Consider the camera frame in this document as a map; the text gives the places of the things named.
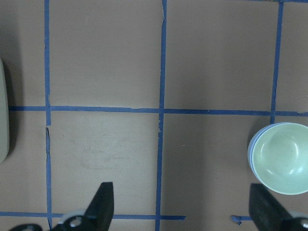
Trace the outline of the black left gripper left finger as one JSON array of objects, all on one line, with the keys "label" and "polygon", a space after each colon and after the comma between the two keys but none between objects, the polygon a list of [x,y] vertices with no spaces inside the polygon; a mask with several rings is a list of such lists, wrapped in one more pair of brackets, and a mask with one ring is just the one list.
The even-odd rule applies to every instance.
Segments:
[{"label": "black left gripper left finger", "polygon": [[51,228],[52,231],[107,231],[114,215],[112,182],[103,182],[82,215],[72,215]]}]

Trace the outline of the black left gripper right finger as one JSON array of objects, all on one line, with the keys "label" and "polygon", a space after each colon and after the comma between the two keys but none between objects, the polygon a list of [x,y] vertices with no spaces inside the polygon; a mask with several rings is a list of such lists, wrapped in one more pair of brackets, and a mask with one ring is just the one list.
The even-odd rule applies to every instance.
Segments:
[{"label": "black left gripper right finger", "polygon": [[292,216],[262,184],[252,183],[249,215],[259,231],[306,231],[307,217]]}]

